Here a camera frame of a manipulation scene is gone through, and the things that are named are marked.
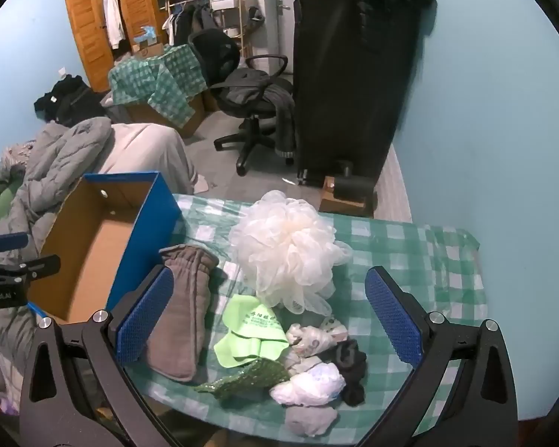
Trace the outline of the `grey fleece mitt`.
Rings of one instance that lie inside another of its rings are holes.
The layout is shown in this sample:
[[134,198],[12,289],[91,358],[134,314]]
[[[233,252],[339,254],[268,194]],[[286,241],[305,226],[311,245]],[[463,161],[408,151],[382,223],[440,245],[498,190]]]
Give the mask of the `grey fleece mitt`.
[[147,341],[146,362],[170,380],[188,383],[197,374],[204,346],[209,283],[219,259],[188,244],[164,248],[160,255],[173,273],[173,294]]

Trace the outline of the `black sock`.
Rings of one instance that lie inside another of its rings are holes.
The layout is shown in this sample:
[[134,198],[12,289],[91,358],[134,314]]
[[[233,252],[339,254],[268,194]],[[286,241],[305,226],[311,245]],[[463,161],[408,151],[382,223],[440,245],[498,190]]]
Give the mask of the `black sock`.
[[366,376],[367,356],[359,349],[355,339],[348,339],[338,343],[329,353],[333,362],[345,381],[341,390],[341,400],[349,407],[357,407],[366,400],[366,392],[362,380]]

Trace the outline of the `printed white plastic bag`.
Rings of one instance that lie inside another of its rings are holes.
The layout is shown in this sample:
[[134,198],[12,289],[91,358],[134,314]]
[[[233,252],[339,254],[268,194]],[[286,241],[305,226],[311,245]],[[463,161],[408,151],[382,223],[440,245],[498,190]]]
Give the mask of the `printed white plastic bag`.
[[318,326],[292,324],[285,337],[299,357],[316,356],[348,339],[347,328],[334,317],[325,318]]

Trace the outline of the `lime green microfibre cloth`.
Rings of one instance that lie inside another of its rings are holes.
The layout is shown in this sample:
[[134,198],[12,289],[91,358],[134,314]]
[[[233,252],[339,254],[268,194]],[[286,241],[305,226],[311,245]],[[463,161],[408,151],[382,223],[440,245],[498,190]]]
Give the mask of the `lime green microfibre cloth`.
[[273,310],[257,297],[233,295],[225,307],[227,334],[214,346],[219,364],[233,368],[257,358],[277,360],[290,346]]

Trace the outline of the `grey soft pouch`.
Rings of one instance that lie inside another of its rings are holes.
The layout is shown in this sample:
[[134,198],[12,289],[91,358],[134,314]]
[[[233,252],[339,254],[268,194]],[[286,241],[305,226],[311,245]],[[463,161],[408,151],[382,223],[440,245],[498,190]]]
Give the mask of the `grey soft pouch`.
[[285,428],[301,437],[324,435],[338,418],[333,407],[289,407],[285,411]]

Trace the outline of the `green glittery scrub cloth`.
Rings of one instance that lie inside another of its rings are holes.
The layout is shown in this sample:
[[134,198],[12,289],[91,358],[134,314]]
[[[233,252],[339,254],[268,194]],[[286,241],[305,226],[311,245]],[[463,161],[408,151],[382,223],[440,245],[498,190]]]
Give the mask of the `green glittery scrub cloth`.
[[270,389],[290,379],[288,370],[276,360],[257,358],[234,374],[211,383],[195,386],[197,393],[211,394],[217,400],[226,400],[247,390]]

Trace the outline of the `white mesh bath pouf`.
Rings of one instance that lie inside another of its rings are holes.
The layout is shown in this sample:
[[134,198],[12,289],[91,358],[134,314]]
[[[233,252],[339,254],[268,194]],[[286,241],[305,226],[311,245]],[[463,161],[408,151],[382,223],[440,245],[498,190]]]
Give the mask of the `white mesh bath pouf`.
[[245,283],[265,306],[332,314],[333,269],[353,251],[310,203],[269,191],[243,212],[228,240]]

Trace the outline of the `blue cardboard box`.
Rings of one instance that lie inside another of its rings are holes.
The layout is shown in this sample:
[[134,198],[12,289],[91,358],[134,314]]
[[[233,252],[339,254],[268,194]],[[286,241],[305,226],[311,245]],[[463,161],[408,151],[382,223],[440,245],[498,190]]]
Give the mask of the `blue cardboard box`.
[[160,172],[86,174],[68,194],[41,254],[56,254],[60,271],[33,283],[29,307],[59,323],[112,311],[160,263],[180,220]]

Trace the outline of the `grey puffer duvet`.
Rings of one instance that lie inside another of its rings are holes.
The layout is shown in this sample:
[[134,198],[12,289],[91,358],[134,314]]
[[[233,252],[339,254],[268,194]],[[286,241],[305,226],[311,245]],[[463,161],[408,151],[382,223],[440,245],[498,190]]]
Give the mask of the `grey puffer duvet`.
[[[64,199],[76,182],[97,168],[112,134],[112,121],[95,117],[66,128],[55,122],[37,135],[22,186],[11,201],[0,234],[25,232],[29,243],[19,250],[0,252],[0,265],[17,265],[38,259],[47,234]],[[27,307],[0,310],[0,354],[23,372],[36,330],[35,316]]]

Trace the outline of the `black clothes pile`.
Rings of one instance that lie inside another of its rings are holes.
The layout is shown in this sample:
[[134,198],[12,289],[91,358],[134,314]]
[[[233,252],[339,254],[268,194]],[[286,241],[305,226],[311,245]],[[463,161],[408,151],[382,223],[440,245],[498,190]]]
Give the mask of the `black clothes pile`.
[[36,115],[45,122],[55,121],[67,128],[81,121],[106,115],[102,95],[85,84],[81,76],[67,74],[34,102]]

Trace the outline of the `beige bed mattress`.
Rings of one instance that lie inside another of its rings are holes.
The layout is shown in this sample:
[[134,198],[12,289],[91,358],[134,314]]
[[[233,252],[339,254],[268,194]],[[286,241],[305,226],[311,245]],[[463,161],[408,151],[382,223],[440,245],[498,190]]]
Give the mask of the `beige bed mattress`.
[[94,172],[160,172],[173,194],[194,195],[209,189],[180,134],[155,123],[113,124]]

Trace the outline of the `checkered cloth on boxes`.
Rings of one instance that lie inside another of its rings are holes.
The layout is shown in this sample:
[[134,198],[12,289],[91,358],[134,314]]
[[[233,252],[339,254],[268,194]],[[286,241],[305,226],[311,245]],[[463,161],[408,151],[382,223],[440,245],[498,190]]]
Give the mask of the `checkered cloth on boxes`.
[[128,58],[109,71],[115,105],[146,104],[182,129],[196,111],[190,101],[207,90],[200,62],[188,44],[159,56]]

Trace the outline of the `black office chair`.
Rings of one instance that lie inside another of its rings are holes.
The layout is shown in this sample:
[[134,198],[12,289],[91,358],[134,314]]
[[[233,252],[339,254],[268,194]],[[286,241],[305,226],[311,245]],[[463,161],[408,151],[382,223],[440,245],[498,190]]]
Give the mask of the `black office chair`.
[[287,165],[295,162],[296,130],[293,84],[282,77],[288,66],[284,54],[242,58],[239,46],[222,30],[209,28],[189,36],[210,94],[224,114],[239,118],[239,130],[214,140],[223,151],[240,144],[235,165],[246,175],[246,164],[258,145],[273,150]]

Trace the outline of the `clothes rail with garments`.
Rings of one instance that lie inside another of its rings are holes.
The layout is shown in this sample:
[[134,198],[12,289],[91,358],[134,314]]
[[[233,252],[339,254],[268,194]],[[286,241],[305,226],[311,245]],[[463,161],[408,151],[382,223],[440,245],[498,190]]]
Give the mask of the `clothes rail with garments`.
[[253,55],[253,35],[264,25],[258,0],[157,0],[166,14],[168,43],[186,44],[189,36],[217,28],[238,45],[242,58]]

